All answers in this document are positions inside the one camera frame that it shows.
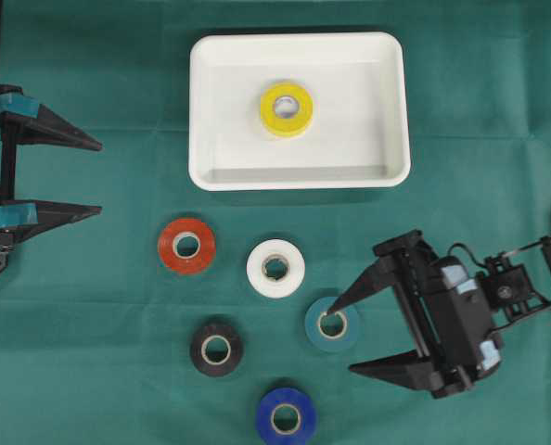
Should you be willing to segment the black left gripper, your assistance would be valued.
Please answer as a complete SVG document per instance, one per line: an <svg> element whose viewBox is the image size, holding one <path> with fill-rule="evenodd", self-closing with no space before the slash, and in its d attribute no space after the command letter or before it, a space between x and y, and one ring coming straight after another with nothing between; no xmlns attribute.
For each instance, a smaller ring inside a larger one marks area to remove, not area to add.
<svg viewBox="0 0 551 445"><path fill-rule="evenodd" d="M50 145L101 151L94 137L70 124L19 87L0 85L0 134L12 145ZM99 206L43 200L9 201L0 206L0 273L7 267L13 244L101 213Z"/></svg>

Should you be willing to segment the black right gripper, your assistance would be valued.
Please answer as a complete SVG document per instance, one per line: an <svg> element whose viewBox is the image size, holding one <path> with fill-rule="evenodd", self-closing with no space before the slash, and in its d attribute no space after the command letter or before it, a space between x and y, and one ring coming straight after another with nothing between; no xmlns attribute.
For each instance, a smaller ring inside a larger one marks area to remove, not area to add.
<svg viewBox="0 0 551 445"><path fill-rule="evenodd" d="M378 259L328 308L328 313L391 288L415 348L408 352L351 364L348 370L402 388L426 390L435 399L470 390L474 380L460 366L449 365L424 304L424 292L438 259L422 232L411 230L373 248Z"/></svg>

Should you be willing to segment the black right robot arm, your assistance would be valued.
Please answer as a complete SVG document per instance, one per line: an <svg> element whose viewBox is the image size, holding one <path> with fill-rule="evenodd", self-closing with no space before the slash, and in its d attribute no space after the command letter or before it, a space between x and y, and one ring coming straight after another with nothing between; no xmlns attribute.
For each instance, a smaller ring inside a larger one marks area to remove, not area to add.
<svg viewBox="0 0 551 445"><path fill-rule="evenodd" d="M551 273L551 235L535 245ZM439 256L419 230L377 244L373 252L376 261L328 312L391 288L416 347L350 365L358 375L449 397L499 368L504 330L551 312L551 300L535 289L525 266L512 263L513 251L485 258L474 275L453 254Z"/></svg>

